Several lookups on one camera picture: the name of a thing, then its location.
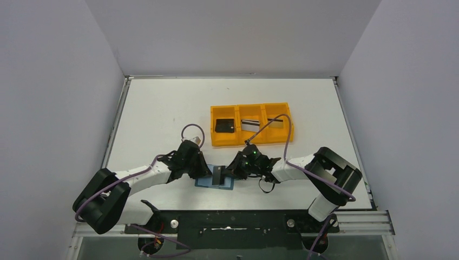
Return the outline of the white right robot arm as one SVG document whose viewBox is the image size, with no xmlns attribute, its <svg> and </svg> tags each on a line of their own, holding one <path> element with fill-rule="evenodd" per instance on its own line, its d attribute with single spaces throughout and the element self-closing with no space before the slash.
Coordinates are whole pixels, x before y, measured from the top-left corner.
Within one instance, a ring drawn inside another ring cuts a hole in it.
<svg viewBox="0 0 459 260">
<path fill-rule="evenodd" d="M 239 151 L 222 175 L 238 180 L 255 176 L 274 185 L 308 179 L 319 194 L 307 210 L 319 222 L 339 207 L 356 201 L 353 192 L 363 177 L 357 167 L 328 147 L 305 157 L 287 159 L 270 158 L 254 144 Z"/>
</svg>

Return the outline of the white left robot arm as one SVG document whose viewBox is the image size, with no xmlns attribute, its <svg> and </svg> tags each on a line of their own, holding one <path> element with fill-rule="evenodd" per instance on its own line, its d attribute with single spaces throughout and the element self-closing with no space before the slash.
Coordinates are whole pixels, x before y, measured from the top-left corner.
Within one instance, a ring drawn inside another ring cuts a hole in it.
<svg viewBox="0 0 459 260">
<path fill-rule="evenodd" d="M 118 172 L 102 168 L 74 201 L 75 220 L 87 223 L 99 235 L 119 224 L 146 225 L 159 210 L 145 199 L 132 200 L 130 196 L 171 183 L 184 174 L 191 179 L 212 175 L 199 145 L 191 140 L 138 168 Z"/>
</svg>

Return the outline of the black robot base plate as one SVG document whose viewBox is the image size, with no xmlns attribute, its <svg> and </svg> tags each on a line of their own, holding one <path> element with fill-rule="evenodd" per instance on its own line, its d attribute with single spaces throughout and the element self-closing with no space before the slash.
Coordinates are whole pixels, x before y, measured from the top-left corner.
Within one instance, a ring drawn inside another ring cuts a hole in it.
<svg viewBox="0 0 459 260">
<path fill-rule="evenodd" d="M 176 249 L 309 249 L 323 252 L 328 234 L 339 232 L 335 214 L 323 222 L 307 210 L 170 211 L 155 213 L 145 225 L 127 225 L 140 235 L 139 249 L 156 255 L 170 236 Z"/>
</svg>

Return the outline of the blue leather card holder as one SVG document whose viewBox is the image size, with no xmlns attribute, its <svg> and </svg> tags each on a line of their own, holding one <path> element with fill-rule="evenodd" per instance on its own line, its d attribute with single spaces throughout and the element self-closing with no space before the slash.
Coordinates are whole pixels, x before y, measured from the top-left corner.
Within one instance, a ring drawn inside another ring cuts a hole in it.
<svg viewBox="0 0 459 260">
<path fill-rule="evenodd" d="M 212 171 L 213 175 L 213 167 L 214 166 L 224 166 L 224 165 L 210 165 L 208 164 L 209 169 Z M 212 176 L 211 177 L 204 177 L 195 180 L 195 187 L 201 188 L 210 188 L 210 189 L 220 189 L 220 190 L 233 190 L 234 188 L 234 178 L 225 177 L 225 182 L 223 185 L 219 186 L 212 186 Z"/>
</svg>

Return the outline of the yellow three-compartment plastic tray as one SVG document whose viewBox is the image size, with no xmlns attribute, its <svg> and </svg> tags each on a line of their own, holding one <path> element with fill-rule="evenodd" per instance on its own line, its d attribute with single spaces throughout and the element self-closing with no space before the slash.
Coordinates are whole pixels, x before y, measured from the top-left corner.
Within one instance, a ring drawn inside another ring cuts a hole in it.
<svg viewBox="0 0 459 260">
<path fill-rule="evenodd" d="M 253 144 L 275 144 L 285 142 L 294 129 L 289 128 L 288 119 L 280 114 L 290 114 L 288 103 L 262 103 L 211 107 L 212 146 L 241 146 L 255 136 Z"/>
</svg>

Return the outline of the silver striped card middle compartment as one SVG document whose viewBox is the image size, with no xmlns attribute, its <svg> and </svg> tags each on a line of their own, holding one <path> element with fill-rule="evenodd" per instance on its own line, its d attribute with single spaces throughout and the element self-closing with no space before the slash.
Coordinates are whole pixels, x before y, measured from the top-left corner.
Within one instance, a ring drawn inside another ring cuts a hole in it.
<svg viewBox="0 0 459 260">
<path fill-rule="evenodd" d="M 242 119 L 241 130 L 245 132 L 256 133 L 260 130 L 260 121 Z"/>
</svg>

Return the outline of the black card in tray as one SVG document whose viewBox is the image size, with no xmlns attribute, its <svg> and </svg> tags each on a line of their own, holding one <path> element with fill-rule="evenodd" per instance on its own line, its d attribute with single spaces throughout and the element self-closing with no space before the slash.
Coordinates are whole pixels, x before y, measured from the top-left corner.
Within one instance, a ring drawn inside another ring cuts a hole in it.
<svg viewBox="0 0 459 260">
<path fill-rule="evenodd" d="M 234 133 L 234 119 L 216 119 L 214 131 L 216 133 Z"/>
</svg>

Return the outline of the black VIP card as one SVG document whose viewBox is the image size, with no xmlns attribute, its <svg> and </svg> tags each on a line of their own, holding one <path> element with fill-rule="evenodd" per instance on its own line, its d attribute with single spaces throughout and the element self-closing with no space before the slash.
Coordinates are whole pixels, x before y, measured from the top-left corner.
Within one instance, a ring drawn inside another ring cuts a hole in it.
<svg viewBox="0 0 459 260">
<path fill-rule="evenodd" d="M 225 176 L 223 175 L 225 171 L 225 166 L 214 166 L 213 175 L 212 175 L 212 186 L 223 185 L 225 182 Z"/>
</svg>

